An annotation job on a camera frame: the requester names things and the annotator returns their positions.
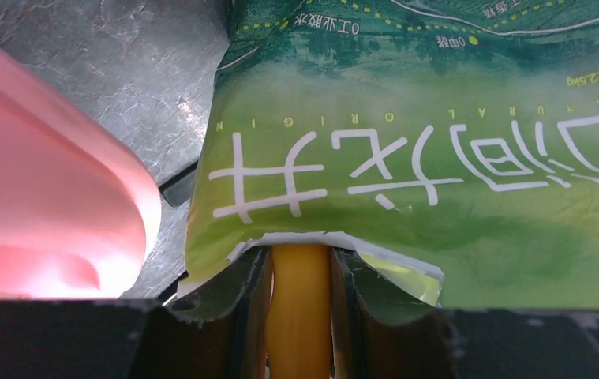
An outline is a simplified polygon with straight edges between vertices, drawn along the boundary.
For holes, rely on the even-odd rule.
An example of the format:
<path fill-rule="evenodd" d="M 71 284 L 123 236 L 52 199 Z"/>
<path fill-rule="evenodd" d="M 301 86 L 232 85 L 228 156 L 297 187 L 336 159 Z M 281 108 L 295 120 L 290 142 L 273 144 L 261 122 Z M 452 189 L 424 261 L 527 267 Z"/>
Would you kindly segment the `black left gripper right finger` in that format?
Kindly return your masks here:
<path fill-rule="evenodd" d="M 436 308 L 330 258 L 339 378 L 599 378 L 599 310 Z"/>

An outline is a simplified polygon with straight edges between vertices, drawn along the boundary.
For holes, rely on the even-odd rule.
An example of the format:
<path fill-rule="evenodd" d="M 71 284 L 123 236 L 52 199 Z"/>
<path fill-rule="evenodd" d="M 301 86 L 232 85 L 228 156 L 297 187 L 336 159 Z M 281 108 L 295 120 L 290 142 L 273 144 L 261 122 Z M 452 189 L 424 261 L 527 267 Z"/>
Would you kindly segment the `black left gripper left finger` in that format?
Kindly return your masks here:
<path fill-rule="evenodd" d="M 270 275 L 259 247 L 169 305 L 0 300 L 0 378 L 262 378 Z"/>

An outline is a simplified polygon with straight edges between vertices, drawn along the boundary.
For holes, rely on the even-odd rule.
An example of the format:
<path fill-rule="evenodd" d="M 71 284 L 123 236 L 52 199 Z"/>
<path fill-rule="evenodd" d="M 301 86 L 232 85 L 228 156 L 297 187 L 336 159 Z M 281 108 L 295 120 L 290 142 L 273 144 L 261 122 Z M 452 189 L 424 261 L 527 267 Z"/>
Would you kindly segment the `yellow plastic scoop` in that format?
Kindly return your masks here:
<path fill-rule="evenodd" d="M 325 245 L 271 248 L 273 290 L 265 325 L 271 378 L 331 376 L 331 258 Z"/>

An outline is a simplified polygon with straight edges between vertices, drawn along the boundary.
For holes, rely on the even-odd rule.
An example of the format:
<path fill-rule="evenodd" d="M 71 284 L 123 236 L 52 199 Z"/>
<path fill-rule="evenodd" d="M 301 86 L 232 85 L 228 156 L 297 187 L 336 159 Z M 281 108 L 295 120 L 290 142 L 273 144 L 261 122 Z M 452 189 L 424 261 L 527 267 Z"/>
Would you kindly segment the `green cat litter bag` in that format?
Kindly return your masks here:
<path fill-rule="evenodd" d="M 254 246 L 446 307 L 599 309 L 599 1 L 232 1 L 187 294 Z"/>

